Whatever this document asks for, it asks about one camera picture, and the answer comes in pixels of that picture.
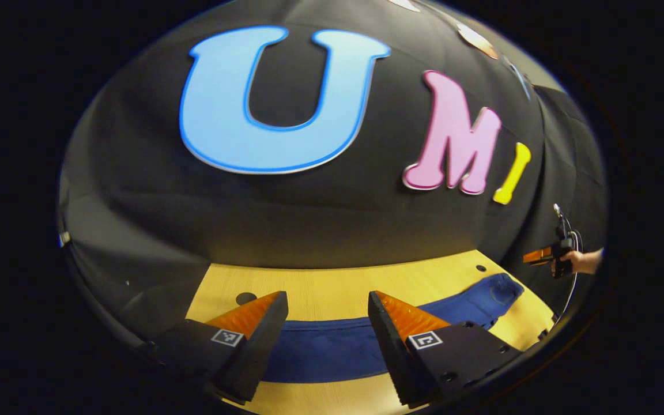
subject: cable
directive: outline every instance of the cable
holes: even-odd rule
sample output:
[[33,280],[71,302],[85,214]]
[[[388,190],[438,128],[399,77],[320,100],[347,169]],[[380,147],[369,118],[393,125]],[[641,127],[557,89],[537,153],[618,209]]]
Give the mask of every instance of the cable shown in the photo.
[[[572,240],[574,240],[574,242],[575,242],[575,250],[577,250],[577,252],[581,252],[580,248],[582,247],[583,240],[582,240],[582,238],[580,238],[580,234],[577,231],[572,231],[571,230],[570,231],[570,236],[571,236]],[[558,319],[555,321],[555,324],[553,324],[553,328],[555,326],[557,326],[557,324],[560,322],[560,319],[562,318],[562,316],[565,315],[565,311],[567,310],[567,306],[570,304],[570,299],[572,298],[572,293],[575,291],[575,283],[577,281],[578,281],[578,273],[575,273],[572,276],[572,287],[570,288],[570,294],[568,294],[568,296],[567,296],[567,301],[565,301],[565,307],[563,308],[563,311],[560,313]]]

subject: human hand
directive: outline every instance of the human hand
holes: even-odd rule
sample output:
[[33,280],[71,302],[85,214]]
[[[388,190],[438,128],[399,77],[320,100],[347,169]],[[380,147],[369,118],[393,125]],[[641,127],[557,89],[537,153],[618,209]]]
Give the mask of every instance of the human hand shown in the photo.
[[[561,261],[570,261],[574,273],[594,274],[601,262],[601,250],[582,253],[570,251],[560,258]],[[552,263],[553,276],[555,276],[555,261]]]

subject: yellow letter i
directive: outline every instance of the yellow letter i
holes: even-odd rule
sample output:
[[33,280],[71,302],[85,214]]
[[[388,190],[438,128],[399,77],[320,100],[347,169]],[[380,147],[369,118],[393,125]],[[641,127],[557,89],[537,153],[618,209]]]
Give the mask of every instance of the yellow letter i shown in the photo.
[[514,164],[511,166],[509,175],[506,176],[506,180],[500,189],[496,190],[493,194],[493,201],[498,202],[502,205],[508,205],[511,202],[511,196],[514,194],[514,188],[516,184],[519,183],[519,179],[522,178],[522,173],[524,173],[524,168],[529,163],[529,160],[532,160],[532,153],[526,145],[517,142],[516,144],[516,158]]

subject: orange soft finger pad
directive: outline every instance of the orange soft finger pad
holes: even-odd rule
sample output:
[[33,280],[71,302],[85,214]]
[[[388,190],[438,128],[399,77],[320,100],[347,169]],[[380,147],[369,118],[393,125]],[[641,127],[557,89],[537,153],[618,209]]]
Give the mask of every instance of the orange soft finger pad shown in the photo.
[[273,304],[273,301],[279,293],[280,291],[276,291],[272,294],[260,297],[260,299],[255,299],[247,304],[240,305],[240,307],[209,320],[206,324],[218,327],[219,329],[242,333],[245,334],[247,338],[250,338],[253,331],[255,331],[255,328],[258,327],[258,323],[263,320],[263,316],[266,315],[266,312],[269,307],[271,307],[271,304]]
[[395,299],[388,294],[376,291],[380,302],[386,308],[393,325],[398,331],[401,341],[406,342],[408,336],[414,334],[426,333],[436,329],[447,327],[450,323],[437,318],[430,313],[417,309],[411,304],[404,303],[402,300]]
[[540,250],[536,250],[530,253],[527,253],[527,255],[524,255],[524,263],[530,263],[530,262],[538,262],[540,259],[543,258],[548,258],[553,255],[553,250],[551,247],[546,247]]

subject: yellow tabletop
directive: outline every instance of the yellow tabletop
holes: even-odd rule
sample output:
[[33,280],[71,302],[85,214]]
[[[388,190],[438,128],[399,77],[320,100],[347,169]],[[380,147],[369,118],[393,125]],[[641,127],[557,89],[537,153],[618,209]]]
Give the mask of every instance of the yellow tabletop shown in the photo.
[[[477,265],[485,266],[486,271],[477,270]],[[235,299],[242,292],[262,297],[276,291],[288,295],[287,320],[361,318],[367,317],[370,291],[379,290],[409,304],[422,305],[459,294],[497,273],[505,270],[477,250],[397,265],[335,270],[214,263],[206,271],[186,318],[211,320],[237,307]],[[544,329],[552,327],[552,316],[550,308],[525,286],[524,294],[490,332],[524,351],[537,342]],[[261,382],[253,400],[242,408],[260,415],[395,415],[413,411],[398,402],[387,373],[334,383]]]

